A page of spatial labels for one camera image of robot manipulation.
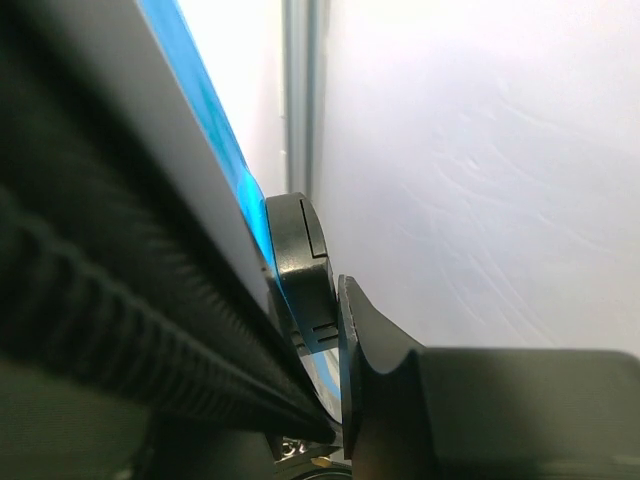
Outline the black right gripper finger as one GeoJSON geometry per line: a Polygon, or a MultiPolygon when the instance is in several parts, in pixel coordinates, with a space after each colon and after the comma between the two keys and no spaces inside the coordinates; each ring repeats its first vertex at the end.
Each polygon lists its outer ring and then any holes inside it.
{"type": "Polygon", "coordinates": [[[357,479],[635,479],[639,361],[426,347],[338,281],[345,456],[357,479]]]}

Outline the blue suitcase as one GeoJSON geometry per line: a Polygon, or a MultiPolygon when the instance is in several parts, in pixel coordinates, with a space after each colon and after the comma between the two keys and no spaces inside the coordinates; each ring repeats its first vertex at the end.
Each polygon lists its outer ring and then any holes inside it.
{"type": "Polygon", "coordinates": [[[334,443],[263,195],[174,1],[1,5],[1,359],[196,424],[334,443]]]}

